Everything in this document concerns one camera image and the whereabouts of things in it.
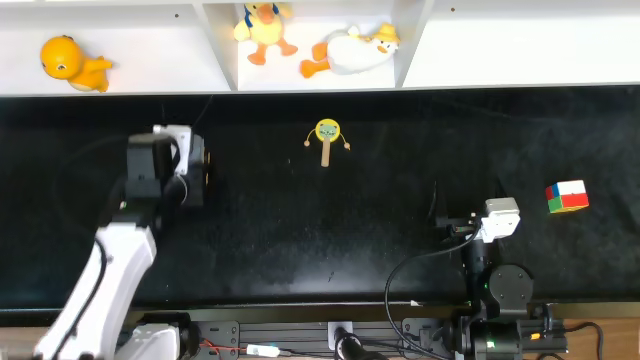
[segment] black tabletop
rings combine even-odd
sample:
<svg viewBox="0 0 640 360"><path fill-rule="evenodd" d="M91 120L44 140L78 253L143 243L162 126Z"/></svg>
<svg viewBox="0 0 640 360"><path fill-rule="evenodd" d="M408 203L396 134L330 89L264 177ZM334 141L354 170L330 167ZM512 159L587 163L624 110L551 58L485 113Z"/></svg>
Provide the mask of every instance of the black tabletop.
<svg viewBox="0 0 640 360"><path fill-rule="evenodd" d="M433 184L458 214L499 180L522 221L496 243L546 301L640 295L640 91L636 87L366 94L0 100L0 308L64 304L92 239L60 220L52 182L76 151L155 123L192 124L211 150L214 194L158 239L134 306L381 301L405 257L446 244L427 213ZM303 142L336 119L351 151ZM53 191L95 228L125 143L60 170ZM550 215L545 187L585 182L591 206ZM403 270L392 298L464 301L459 254Z"/></svg>

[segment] wooden handle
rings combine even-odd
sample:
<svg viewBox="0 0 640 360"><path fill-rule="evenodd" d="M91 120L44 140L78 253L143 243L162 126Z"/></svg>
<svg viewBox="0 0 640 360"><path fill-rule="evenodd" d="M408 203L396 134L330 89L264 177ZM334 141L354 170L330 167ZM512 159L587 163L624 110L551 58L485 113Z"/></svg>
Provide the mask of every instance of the wooden handle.
<svg viewBox="0 0 640 360"><path fill-rule="evenodd" d="M322 161L320 165L322 167L329 167L329 155L331 154L331 139L329 137L325 137L324 141L322 141Z"/></svg>

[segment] wooden floor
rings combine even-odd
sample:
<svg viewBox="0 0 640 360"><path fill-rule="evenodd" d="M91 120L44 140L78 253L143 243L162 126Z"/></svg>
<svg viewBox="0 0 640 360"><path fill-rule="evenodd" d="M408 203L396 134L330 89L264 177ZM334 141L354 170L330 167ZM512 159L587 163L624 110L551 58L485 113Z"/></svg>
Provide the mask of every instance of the wooden floor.
<svg viewBox="0 0 640 360"><path fill-rule="evenodd" d="M593 321L602 327L604 348L602 360L640 360L640 319L565 320L567 328L584 321ZM28 359L36 341L46 328L0 328L0 351L9 359ZM593 328L567 334L569 353L559 354L564 360L598 360L597 333ZM526 355L527 360L537 356Z"/></svg>

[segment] metal bracket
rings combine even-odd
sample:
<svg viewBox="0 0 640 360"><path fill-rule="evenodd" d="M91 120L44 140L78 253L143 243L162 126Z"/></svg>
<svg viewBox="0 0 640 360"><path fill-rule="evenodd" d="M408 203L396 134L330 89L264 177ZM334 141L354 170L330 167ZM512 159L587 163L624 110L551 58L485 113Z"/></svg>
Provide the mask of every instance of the metal bracket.
<svg viewBox="0 0 640 360"><path fill-rule="evenodd" d="M327 323L327 340L329 341L329 349L336 349L336 330L338 328L345 329L348 333L353 333L352 321L329 321Z"/></svg>
<svg viewBox="0 0 640 360"><path fill-rule="evenodd" d="M200 329L200 337L211 341L216 346L239 348L240 324L237 321L196 321ZM201 347L200 352L193 357L195 360L237 360L237 350L220 350Z"/></svg>
<svg viewBox="0 0 640 360"><path fill-rule="evenodd" d="M433 340L433 335L442 328L443 324L444 322L440 319L407 318L402 320L402 333L421 347L431 349L434 353L443 357L448 357L450 353L445 349L442 339ZM403 346L412 348L406 341L403 341ZM404 357L407 359L424 358L423 355L410 352L405 352Z"/></svg>

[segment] rubik's cube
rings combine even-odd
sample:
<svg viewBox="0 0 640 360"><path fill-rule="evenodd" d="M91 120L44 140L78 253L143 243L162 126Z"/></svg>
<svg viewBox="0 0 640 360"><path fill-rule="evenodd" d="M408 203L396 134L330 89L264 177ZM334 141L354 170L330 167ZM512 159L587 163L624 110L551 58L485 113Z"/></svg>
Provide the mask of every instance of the rubik's cube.
<svg viewBox="0 0 640 360"><path fill-rule="evenodd" d="M576 211L589 206L582 180L563 181L547 188L547 201L552 214Z"/></svg>

